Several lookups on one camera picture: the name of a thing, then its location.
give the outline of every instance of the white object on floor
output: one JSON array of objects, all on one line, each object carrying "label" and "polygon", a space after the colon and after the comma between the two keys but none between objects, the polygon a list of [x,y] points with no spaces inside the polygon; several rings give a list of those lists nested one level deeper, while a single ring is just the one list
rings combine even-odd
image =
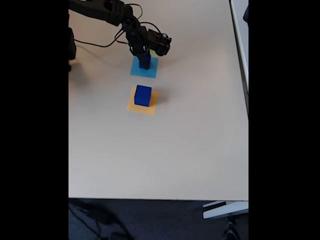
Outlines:
[{"label": "white object on floor", "polygon": [[224,206],[220,206],[220,207],[203,212],[203,218],[210,219],[210,218],[215,218],[222,215],[232,214],[232,213],[236,213],[244,210],[249,210],[248,201],[226,202],[226,205]]}]

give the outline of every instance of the black cable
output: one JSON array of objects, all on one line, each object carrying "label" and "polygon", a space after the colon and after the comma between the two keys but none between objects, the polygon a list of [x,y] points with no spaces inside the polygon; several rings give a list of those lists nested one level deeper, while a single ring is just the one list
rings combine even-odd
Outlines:
[{"label": "black cable", "polygon": [[82,43],[82,44],[89,44],[89,45],[97,46],[97,47],[100,47],[100,48],[107,48],[107,47],[110,47],[112,44],[114,44],[114,42],[117,41],[117,39],[120,38],[120,36],[122,34],[124,34],[124,32],[125,31],[123,31],[117,38],[115,38],[110,44],[108,44],[106,46],[102,46],[102,45],[98,45],[98,44],[94,44],[94,43],[90,43],[90,42],[85,42],[85,41],[79,41],[79,40],[76,40],[76,39],[75,39],[75,41],[79,42],[79,43]]},{"label": "black cable", "polygon": [[101,209],[101,208],[99,208],[95,205],[92,205],[92,204],[84,203],[84,202],[80,201],[79,199],[69,199],[69,203],[72,205],[78,206],[82,209],[86,209],[86,210],[96,209],[96,210],[104,212],[105,214],[108,214],[109,218],[112,219],[112,221],[114,223],[118,224],[119,227],[124,231],[128,240],[134,240],[133,236],[130,234],[130,232],[128,231],[128,229],[124,225],[124,223],[119,218],[117,218],[117,216],[112,211],[105,209],[105,208]]},{"label": "black cable", "polygon": [[96,228],[98,229],[98,234],[97,234],[97,236],[96,236],[96,240],[99,240],[99,239],[101,239],[99,236],[101,235],[101,227],[100,227],[100,225],[99,225],[99,223],[98,223],[98,221],[96,220],[95,221],[95,224],[96,224]]},{"label": "black cable", "polygon": [[[114,35],[114,39],[118,39],[118,38],[116,38],[116,37],[117,37],[117,35],[120,33],[121,30],[122,30],[122,29],[120,29],[120,30]],[[118,41],[118,40],[116,40],[116,42],[117,42],[117,43],[120,43],[120,44],[129,44],[128,42]]]},{"label": "black cable", "polygon": [[[132,24],[135,23],[135,21],[138,21],[139,18],[142,17],[142,14],[144,13],[143,10],[142,10],[142,7],[139,5],[139,4],[136,4],[136,3],[128,3],[128,4],[125,4],[125,6],[128,5],[128,6],[138,6],[140,7],[141,9],[141,14],[138,18],[135,18],[135,20],[132,22]],[[121,29],[114,35],[114,38],[116,38],[116,36],[119,34],[119,32],[121,31]],[[125,42],[125,41],[118,41],[116,40],[117,43],[120,43],[120,44],[129,44],[128,42]]]},{"label": "black cable", "polygon": [[72,215],[78,219],[83,225],[85,225],[87,227],[87,229],[89,229],[92,233],[94,233],[97,237],[102,238],[100,236],[100,234],[98,234],[95,230],[93,230],[90,226],[88,226],[88,224],[85,223],[85,221],[83,221],[79,216],[77,216],[74,211],[71,210],[71,208],[69,207],[70,212],[72,213]]},{"label": "black cable", "polygon": [[158,30],[159,34],[163,37],[163,35],[162,35],[161,31],[159,30],[159,28],[156,25],[154,25],[153,23],[148,22],[148,21],[142,21],[142,22],[140,22],[140,24],[150,24],[150,25],[154,26]]}]

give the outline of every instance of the blue block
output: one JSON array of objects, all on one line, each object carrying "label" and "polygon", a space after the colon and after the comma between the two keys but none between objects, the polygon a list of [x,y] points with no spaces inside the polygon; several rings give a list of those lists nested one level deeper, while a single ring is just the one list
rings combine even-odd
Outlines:
[{"label": "blue block", "polygon": [[159,59],[157,57],[151,57],[150,68],[146,70],[139,67],[139,59],[134,56],[130,75],[155,79],[157,76],[158,61]]},{"label": "blue block", "polygon": [[149,107],[151,98],[151,87],[137,85],[134,94],[134,104]]},{"label": "blue block", "polygon": [[[151,62],[151,55],[150,54],[146,57],[146,62],[147,62],[149,69],[150,69],[150,62]],[[140,61],[139,61],[139,68],[144,69],[144,67],[141,65]]]}]

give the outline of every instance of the table surface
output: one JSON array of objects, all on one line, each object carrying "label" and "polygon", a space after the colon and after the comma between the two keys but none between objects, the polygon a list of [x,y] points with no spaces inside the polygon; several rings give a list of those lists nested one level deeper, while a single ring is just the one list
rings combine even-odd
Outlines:
[{"label": "table surface", "polygon": [[[229,1],[134,2],[141,22],[172,38],[171,49],[159,57],[156,78],[146,78],[130,75],[127,45],[77,43],[68,83],[69,197],[247,201],[249,120]],[[69,14],[80,41],[106,45],[118,31]],[[159,91],[154,116],[127,111],[137,85]]]}]

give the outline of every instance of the yellow paper square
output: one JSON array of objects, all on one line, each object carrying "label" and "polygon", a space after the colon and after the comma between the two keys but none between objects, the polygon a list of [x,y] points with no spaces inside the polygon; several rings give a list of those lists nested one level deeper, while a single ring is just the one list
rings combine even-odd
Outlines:
[{"label": "yellow paper square", "polygon": [[136,87],[133,87],[131,89],[131,94],[130,94],[130,99],[129,99],[127,110],[129,112],[155,115],[159,92],[153,91],[153,90],[151,91],[151,98],[150,98],[149,106],[135,105],[135,94],[136,94]]},{"label": "yellow paper square", "polygon": [[158,56],[158,55],[156,54],[156,52],[155,52],[154,50],[151,50],[151,49],[150,49],[150,55],[151,55],[151,56]]}]

